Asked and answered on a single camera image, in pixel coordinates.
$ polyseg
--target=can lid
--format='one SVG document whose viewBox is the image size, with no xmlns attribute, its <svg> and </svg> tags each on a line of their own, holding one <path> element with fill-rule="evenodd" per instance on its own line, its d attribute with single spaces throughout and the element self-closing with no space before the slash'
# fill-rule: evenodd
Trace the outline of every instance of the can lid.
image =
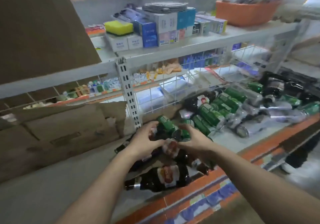
<svg viewBox="0 0 320 224">
<path fill-rule="evenodd" d="M 249 131 L 245 127 L 243 127 L 242 125 L 238 126 L 237 133 L 242 138 L 249 137 Z"/>
</svg>

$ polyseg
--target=yellow sponge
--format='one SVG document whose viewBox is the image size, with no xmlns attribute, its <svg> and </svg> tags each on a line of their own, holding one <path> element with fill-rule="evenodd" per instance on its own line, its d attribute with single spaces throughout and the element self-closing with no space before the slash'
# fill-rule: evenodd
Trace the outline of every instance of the yellow sponge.
<svg viewBox="0 0 320 224">
<path fill-rule="evenodd" d="M 119 22 L 117 20 L 105 22 L 104 27 L 106 28 L 106 32 L 118 36 L 130 34 L 134 31 L 134 25 L 132 23 Z"/>
</svg>

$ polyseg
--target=metal shelf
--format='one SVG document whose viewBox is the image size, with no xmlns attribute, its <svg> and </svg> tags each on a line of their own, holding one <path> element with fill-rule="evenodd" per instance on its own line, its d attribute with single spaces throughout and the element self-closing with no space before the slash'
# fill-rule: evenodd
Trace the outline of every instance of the metal shelf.
<svg viewBox="0 0 320 224">
<path fill-rule="evenodd" d="M 91 38 L 91 41 L 94 46 L 101 48 L 101 50 L 97 50 L 97 53 L 102 61 L 101 63 L 2 84 L 0 85 L 0 99 L 36 91 L 42 88 L 65 84 L 100 74 L 117 73 L 115 66 L 117 57 L 109 45 L 104 41 L 104 36 L 93 37 Z"/>
<path fill-rule="evenodd" d="M 228 25 L 224 34 L 210 33 L 209 36 L 186 38 L 170 46 L 121 51 L 118 52 L 118 55 L 124 57 L 130 67 L 133 68 L 214 48 L 221 48 L 230 44 L 250 41 L 263 36 L 289 32 L 294 30 L 296 26 L 296 23 L 286 24 L 280 21 L 270 21 L 261 26 L 247 28 Z"/>
</svg>

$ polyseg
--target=green can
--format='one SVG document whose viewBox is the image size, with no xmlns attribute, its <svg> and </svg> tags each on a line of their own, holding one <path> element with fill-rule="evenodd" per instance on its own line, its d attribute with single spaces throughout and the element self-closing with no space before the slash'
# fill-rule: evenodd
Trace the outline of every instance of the green can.
<svg viewBox="0 0 320 224">
<path fill-rule="evenodd" d="M 229 112 L 232 111 L 232 108 L 230 108 L 228 105 L 226 105 L 223 101 L 221 101 L 218 98 L 215 99 L 214 101 L 212 101 L 212 104 L 210 104 L 212 106 L 212 108 L 213 108 L 213 104 L 218 105 L 218 110 L 215 109 L 216 111 L 219 111 L 221 109 L 225 109 L 226 111 L 229 111 Z"/>
<path fill-rule="evenodd" d="M 253 81 L 253 82 L 248 83 L 248 88 L 256 93 L 261 93 L 263 85 L 258 82 Z"/>
<path fill-rule="evenodd" d="M 212 107 L 213 110 L 219 111 L 219 106 L 217 104 L 212 103 L 210 104 L 210 106 Z"/>
<path fill-rule="evenodd" d="M 196 114 L 192 118 L 196 128 L 201 131 L 205 136 L 214 135 L 216 128 L 211 126 L 204 118 Z"/>
<path fill-rule="evenodd" d="M 302 112 L 308 114 L 308 115 L 314 115 L 316 113 L 319 113 L 320 111 L 320 102 L 319 101 L 315 101 L 312 103 L 308 103 L 302 107 L 298 108 L 299 110 L 301 110 Z"/>
<path fill-rule="evenodd" d="M 231 97 L 230 95 L 226 93 L 222 93 L 219 95 L 218 99 L 220 99 L 222 102 L 224 102 L 226 105 L 228 105 L 231 108 L 231 113 L 237 112 L 237 110 L 241 107 L 241 103 L 236 100 L 235 98 Z"/>
<path fill-rule="evenodd" d="M 301 104 L 301 100 L 296 97 L 291 97 L 289 95 L 283 95 L 279 101 L 284 101 L 290 103 L 292 106 L 299 106 Z"/>
<path fill-rule="evenodd" d="M 248 97 L 245 94 L 239 92 L 234 88 L 227 88 L 224 92 L 238 100 L 240 103 L 244 103 L 248 99 Z"/>
<path fill-rule="evenodd" d="M 234 113 L 230 113 L 229 111 L 226 111 L 225 109 L 221 109 L 218 111 L 220 114 L 223 115 L 223 117 L 226 118 L 226 120 L 230 120 L 233 119 L 235 114 Z"/>
<path fill-rule="evenodd" d="M 210 104 L 203 104 L 199 107 L 199 114 L 209 122 L 210 125 L 220 129 L 226 122 L 221 113 L 213 110 Z"/>
<path fill-rule="evenodd" d="M 182 123 L 187 124 L 187 125 L 191 125 L 193 128 L 195 127 L 195 124 L 192 120 L 183 120 Z M 182 140 L 191 139 L 189 132 L 185 129 L 181 130 L 181 137 L 182 137 Z"/>
<path fill-rule="evenodd" d="M 178 126 L 172 123 L 172 121 L 164 115 L 159 116 L 157 121 L 159 121 L 158 129 L 163 128 L 163 130 L 170 136 L 179 129 Z"/>
</svg>

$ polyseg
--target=product box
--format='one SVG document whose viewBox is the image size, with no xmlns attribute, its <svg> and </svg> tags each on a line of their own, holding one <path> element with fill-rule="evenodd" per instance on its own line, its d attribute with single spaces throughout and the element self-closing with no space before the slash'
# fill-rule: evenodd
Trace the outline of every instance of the product box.
<svg viewBox="0 0 320 224">
<path fill-rule="evenodd" d="M 128 35 L 127 39 L 129 50 L 143 48 L 143 41 L 141 36 L 137 34 Z"/>
<path fill-rule="evenodd" d="M 106 39 L 109 41 L 113 52 L 126 51 L 129 49 L 127 36 L 115 36 L 114 34 L 106 33 Z"/>
<path fill-rule="evenodd" d="M 140 36 L 152 36 L 157 34 L 156 22 L 142 18 L 133 21 L 133 30 Z"/>
<path fill-rule="evenodd" d="M 174 44 L 174 43 L 177 43 L 178 41 L 179 41 L 179 30 L 159 34 L 159 39 L 158 39 L 159 46 Z"/>
<path fill-rule="evenodd" d="M 177 30 L 193 26 L 195 23 L 195 17 L 195 8 L 187 8 L 182 12 L 178 12 Z"/>
<path fill-rule="evenodd" d="M 193 27 L 194 27 L 194 25 L 188 26 L 188 27 L 186 27 L 186 28 L 184 29 L 184 30 L 185 30 L 184 37 L 190 37 L 190 36 L 192 36 Z"/>
<path fill-rule="evenodd" d="M 196 17 L 212 21 L 212 32 L 216 34 L 226 32 L 226 27 L 228 23 L 227 20 L 216 18 L 215 16 L 207 16 L 207 15 L 196 15 Z"/>
<path fill-rule="evenodd" d="M 196 17 L 195 21 L 200 24 L 200 34 L 208 35 L 209 31 L 213 30 L 213 22 L 211 20 L 207 20 L 201 17 Z"/>
<path fill-rule="evenodd" d="M 158 46 L 157 24 L 146 18 L 133 21 L 133 30 L 142 36 L 144 48 Z"/>
<path fill-rule="evenodd" d="M 152 13 L 142 10 L 141 7 L 136 8 L 137 12 L 143 14 L 147 19 L 156 23 L 157 32 L 159 34 L 177 30 L 178 13 Z"/>
</svg>

